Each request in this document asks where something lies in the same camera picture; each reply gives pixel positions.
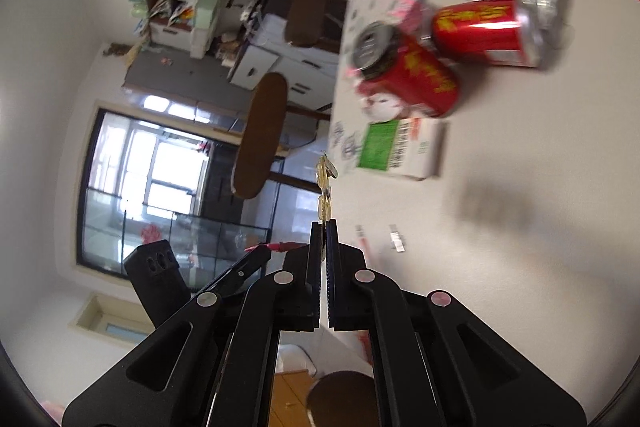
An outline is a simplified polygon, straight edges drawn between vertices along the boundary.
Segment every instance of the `red can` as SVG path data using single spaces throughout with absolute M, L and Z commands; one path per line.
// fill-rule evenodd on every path
M 452 71 L 395 26 L 367 26 L 355 41 L 352 61 L 366 94 L 391 92 L 430 116 L 443 116 L 458 99 Z
M 433 43 L 460 62 L 539 66 L 543 38 L 535 13 L 520 0 L 479 0 L 447 6 L 433 17 Z

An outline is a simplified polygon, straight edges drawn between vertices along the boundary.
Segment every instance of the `wooden floor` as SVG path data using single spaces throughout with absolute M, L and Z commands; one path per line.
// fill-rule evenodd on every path
M 269 427 L 310 427 L 305 401 L 314 382 L 306 371 L 276 375 L 271 393 Z

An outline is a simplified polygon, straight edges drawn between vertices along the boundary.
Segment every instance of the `triangular cutout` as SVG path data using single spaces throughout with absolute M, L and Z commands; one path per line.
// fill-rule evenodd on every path
M 169 382 L 190 331 L 191 325 L 182 323 L 167 333 L 129 366 L 127 378 L 152 391 L 162 391 Z
M 458 334 L 480 381 L 486 388 L 496 389 L 518 377 L 517 368 L 487 344 L 469 325 L 458 325 Z

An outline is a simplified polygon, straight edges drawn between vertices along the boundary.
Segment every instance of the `silver screw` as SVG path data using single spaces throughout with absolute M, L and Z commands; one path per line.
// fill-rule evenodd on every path
M 196 302 L 203 308 L 213 306 L 218 301 L 218 296 L 215 293 L 204 292 L 198 295 Z
M 356 272 L 356 281 L 359 282 L 371 282 L 376 278 L 376 274 L 374 274 L 371 270 L 358 270 Z
M 436 292 L 431 295 L 431 302 L 436 306 L 449 306 L 451 304 L 451 295 L 446 292 Z
M 278 284 L 289 284 L 293 280 L 293 274 L 287 271 L 280 271 L 273 276 L 273 280 Z

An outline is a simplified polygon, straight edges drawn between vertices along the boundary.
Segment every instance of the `brown round stool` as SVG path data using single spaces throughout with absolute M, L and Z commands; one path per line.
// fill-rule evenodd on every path
M 306 414 L 315 427 L 378 427 L 373 378 L 355 371 L 322 377 L 306 397 Z

